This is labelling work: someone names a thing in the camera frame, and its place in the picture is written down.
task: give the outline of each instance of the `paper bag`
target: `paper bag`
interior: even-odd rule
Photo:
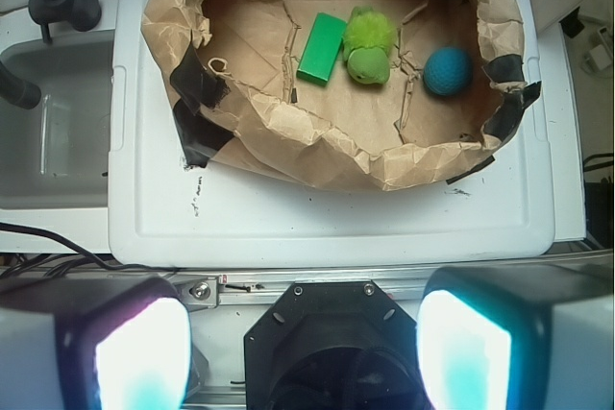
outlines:
[[[326,87],[296,78],[319,12],[369,5],[398,25],[391,78]],[[524,82],[515,0],[149,0],[142,33],[160,67],[189,165],[210,160],[308,186],[396,190],[484,168],[517,131],[540,83]],[[428,57],[469,52],[455,97],[424,89]]]

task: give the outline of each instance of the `gray sink basin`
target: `gray sink basin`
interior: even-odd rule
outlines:
[[[0,208],[107,206],[113,31],[7,48],[0,60],[37,84],[30,110],[0,98]]]

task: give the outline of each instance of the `cable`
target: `cable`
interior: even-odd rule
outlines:
[[[601,168],[605,168],[605,167],[612,167],[613,160],[610,160],[608,162],[603,162],[603,163],[597,163],[596,165],[589,165],[589,163],[592,160],[596,160],[597,158],[609,158],[609,157],[613,158],[613,153],[602,153],[602,154],[594,154],[592,156],[589,156],[583,161],[583,173],[593,172],[594,170],[600,170]]]
[[[113,258],[112,255],[99,255],[99,257],[101,259],[105,259],[106,261],[109,261],[110,259]],[[68,271],[74,268],[77,268],[79,266],[84,266],[86,264],[93,264],[93,263],[90,259],[88,259],[85,256],[82,258],[78,258],[78,259],[71,259],[69,261],[64,261],[63,263],[60,263],[58,266],[54,266],[49,271],[47,271],[44,274],[44,277],[63,277],[68,273]]]
[[[11,273],[10,275],[8,275],[8,277],[19,276],[20,274],[22,274],[22,273],[24,273],[26,271],[30,271],[31,269],[37,268],[38,266],[41,266],[41,265],[46,264],[46,263],[50,263],[52,261],[57,261],[59,259],[66,258],[66,257],[67,257],[67,254],[65,254],[65,253],[63,253],[63,254],[56,254],[55,256],[49,256],[49,257],[47,257],[47,258],[45,258],[45,259],[43,259],[43,260],[41,260],[41,261],[39,261],[37,263],[25,265],[24,267],[22,267],[22,268],[18,269],[17,271]]]
[[[20,271],[21,269],[23,269],[24,267],[30,267],[33,264],[36,264],[40,261],[44,261],[45,259],[47,259],[49,256],[51,256],[50,253],[41,253],[37,256],[35,256],[34,258],[28,259],[23,263],[19,263],[16,264],[14,266],[12,266],[11,268],[7,269],[5,272],[3,272],[2,274],[0,274],[0,278],[7,278],[10,275]]]
[[[78,254],[82,254],[84,257],[88,258],[92,263],[96,264],[98,267],[106,269],[107,271],[123,271],[126,269],[140,269],[140,270],[146,270],[146,271],[169,271],[169,272],[173,272],[173,273],[177,273],[179,271],[178,268],[161,268],[161,267],[151,267],[151,266],[146,266],[144,264],[117,264],[117,265],[111,265],[105,262],[104,259],[102,259],[100,256],[84,249],[83,247],[75,244],[74,242],[68,240],[66,237],[59,235],[55,232],[52,232],[51,230],[47,230],[47,229],[39,229],[39,228],[31,228],[29,226],[21,226],[21,225],[12,225],[10,223],[2,223],[0,222],[0,231],[4,231],[4,232],[14,232],[14,233],[18,233],[18,234],[28,234],[28,235],[35,235],[38,237],[44,237],[50,240],[53,240],[55,242],[58,242],[61,245],[64,245],[66,248],[72,250],[75,253]],[[20,274],[26,270],[29,269],[33,269],[37,266],[40,266],[41,264],[45,263],[45,262],[49,262],[49,261],[53,261],[59,259],[55,256],[49,257],[48,259],[44,259],[44,261],[40,261],[40,263],[32,263],[32,264],[27,264],[24,265],[23,267],[20,267],[19,269],[12,271],[12,269],[17,268],[17,266],[10,268],[9,270],[5,271],[3,274],[0,275],[0,278],[4,278],[4,277],[9,277],[11,275],[14,275],[15,273]]]

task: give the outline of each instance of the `green block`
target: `green block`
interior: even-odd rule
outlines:
[[[299,79],[321,86],[327,84],[345,30],[346,21],[326,13],[316,15],[297,69]]]

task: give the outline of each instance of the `blue ball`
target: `blue ball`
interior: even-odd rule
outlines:
[[[441,48],[427,60],[423,80],[436,95],[455,95],[472,82],[472,59],[460,48]]]

